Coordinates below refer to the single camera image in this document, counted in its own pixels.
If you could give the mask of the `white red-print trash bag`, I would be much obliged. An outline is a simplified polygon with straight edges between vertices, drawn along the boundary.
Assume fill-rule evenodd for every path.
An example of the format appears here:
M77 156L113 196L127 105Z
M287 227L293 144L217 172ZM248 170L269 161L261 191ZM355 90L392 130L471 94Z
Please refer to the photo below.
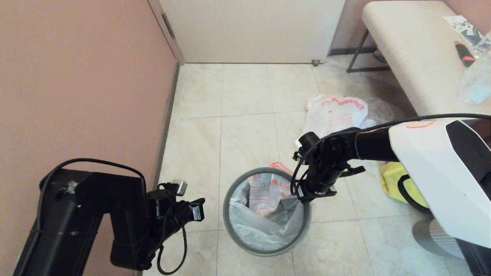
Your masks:
M319 138L351 127L359 127L368 115L365 101L354 97L320 94L307 101L300 136L313 132Z

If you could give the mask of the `white plastic bag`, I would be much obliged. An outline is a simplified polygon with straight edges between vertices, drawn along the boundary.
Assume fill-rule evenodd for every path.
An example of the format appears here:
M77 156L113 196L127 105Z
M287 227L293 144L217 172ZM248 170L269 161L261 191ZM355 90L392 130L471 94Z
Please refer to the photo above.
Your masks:
M230 238L247 253L277 256L305 238L312 209L290 192L293 173L281 162L239 176L223 201Z

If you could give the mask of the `yellow fabric tote bag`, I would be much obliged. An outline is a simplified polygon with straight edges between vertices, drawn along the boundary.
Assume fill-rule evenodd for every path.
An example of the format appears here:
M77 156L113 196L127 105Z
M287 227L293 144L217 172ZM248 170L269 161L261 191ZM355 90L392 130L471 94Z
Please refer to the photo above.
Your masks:
M381 186L387 196L407 203L417 211L429 213L430 209L416 184L399 162L388 162L379 168Z

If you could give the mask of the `clear bag with black items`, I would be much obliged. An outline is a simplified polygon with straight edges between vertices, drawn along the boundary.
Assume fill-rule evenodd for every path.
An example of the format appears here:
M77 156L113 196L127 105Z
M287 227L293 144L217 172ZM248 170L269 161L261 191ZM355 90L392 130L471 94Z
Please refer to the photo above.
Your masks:
M361 128L374 127L382 123L407 117L404 110L382 99L371 97L366 100L366 103L367 116L363 119L360 125Z

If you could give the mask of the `pale ribbed bin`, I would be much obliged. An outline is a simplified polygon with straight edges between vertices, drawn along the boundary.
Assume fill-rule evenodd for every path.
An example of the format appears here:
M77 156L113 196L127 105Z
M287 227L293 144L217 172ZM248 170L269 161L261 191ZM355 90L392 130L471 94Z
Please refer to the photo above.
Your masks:
M416 242L430 253L445 258L464 259L456 239L449 236L434 218L416 222L412 226L412 234Z

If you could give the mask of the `beige bench with metal legs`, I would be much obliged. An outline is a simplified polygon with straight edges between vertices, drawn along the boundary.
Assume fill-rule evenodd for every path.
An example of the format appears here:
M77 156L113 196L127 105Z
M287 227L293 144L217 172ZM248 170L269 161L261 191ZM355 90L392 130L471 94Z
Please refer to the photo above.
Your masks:
M442 1L373 1L361 18L417 115L473 113L491 116L491 97L478 105L457 92L465 66L444 19L454 12Z

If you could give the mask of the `white door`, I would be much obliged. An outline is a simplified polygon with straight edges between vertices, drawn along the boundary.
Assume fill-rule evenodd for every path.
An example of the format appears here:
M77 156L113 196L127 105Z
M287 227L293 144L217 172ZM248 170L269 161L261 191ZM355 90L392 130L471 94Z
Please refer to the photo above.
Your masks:
M160 0L187 63L325 62L346 0Z

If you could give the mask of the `clear plastic water bottle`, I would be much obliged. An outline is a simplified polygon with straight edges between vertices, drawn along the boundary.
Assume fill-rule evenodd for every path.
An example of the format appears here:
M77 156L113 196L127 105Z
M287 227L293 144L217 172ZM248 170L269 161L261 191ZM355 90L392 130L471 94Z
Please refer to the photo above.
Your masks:
M484 52L465 70L457 92L460 100L472 105L478 105L491 97L491 30L477 48Z

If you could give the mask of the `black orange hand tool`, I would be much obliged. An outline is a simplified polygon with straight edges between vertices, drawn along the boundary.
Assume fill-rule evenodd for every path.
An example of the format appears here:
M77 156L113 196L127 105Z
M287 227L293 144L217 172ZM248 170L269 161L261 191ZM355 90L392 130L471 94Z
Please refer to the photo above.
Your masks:
M465 46L465 44L461 41L455 41L454 45L456 47L456 51L459 55L460 60L466 68L469 68L474 62L475 58L469 49Z

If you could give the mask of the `black white printed leaflet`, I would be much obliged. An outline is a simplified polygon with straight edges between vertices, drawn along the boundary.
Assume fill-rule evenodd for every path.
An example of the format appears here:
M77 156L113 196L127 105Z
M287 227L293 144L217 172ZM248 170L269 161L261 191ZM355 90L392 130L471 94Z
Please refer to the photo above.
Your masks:
M461 37L465 45L475 47L483 39L480 31L465 17L455 15L444 16L443 19Z

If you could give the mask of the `grey wall baseboard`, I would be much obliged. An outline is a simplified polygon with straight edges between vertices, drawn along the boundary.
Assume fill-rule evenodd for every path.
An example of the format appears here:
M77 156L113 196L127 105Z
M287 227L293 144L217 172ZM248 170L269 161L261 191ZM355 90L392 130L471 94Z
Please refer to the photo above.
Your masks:
M158 187L159 187L158 184L160 183L159 179L160 179L160 175L161 175L161 171L162 171L163 158L164 158L164 153L165 153L167 136L168 136L168 132L170 129L170 121L171 121L171 116L172 116L172 112L173 112L173 104L174 104L176 88L177 88L177 84L178 84L178 78L179 78L179 72L180 72L181 66L182 65L177 63L177 65L175 67L173 82L172 82L172 86L170 89L170 94L167 98L167 102L166 102L166 106L165 106L164 125L163 125L163 130L162 130L162 135L161 135L161 145L160 145L159 152L158 152L157 163L156 163L156 167L155 167L155 175L154 175L154 180L153 180L153 185L152 185L151 191L158 189ZM160 227L163 227L163 228L160 230L164 230L164 231L167 230L166 229L167 222L165 221L166 218L167 217L163 217L163 219L161 221L161 225L159 225ZM157 246L155 253L156 253L155 258L158 259L158 253L163 253L163 247ZM159 276L170 276L173 274L173 273L171 274L170 272L169 273L166 272L166 273L167 274L161 273ZM143 271L134 271L133 276L143 276Z

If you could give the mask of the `grey door frame strip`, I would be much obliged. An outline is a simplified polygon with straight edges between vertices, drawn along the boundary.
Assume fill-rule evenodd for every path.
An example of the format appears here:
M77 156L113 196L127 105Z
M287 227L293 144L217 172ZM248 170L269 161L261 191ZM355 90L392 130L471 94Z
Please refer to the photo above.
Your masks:
M179 65L183 66L186 64L185 58L182 54L181 49L179 48L177 39L175 37L175 33L172 29L171 23L169 19L167 18L167 15L165 14L165 11L162 8L160 0L147 0L153 14L161 28L161 31L163 35L165 36L165 39L170 46L170 49L176 58L177 62Z

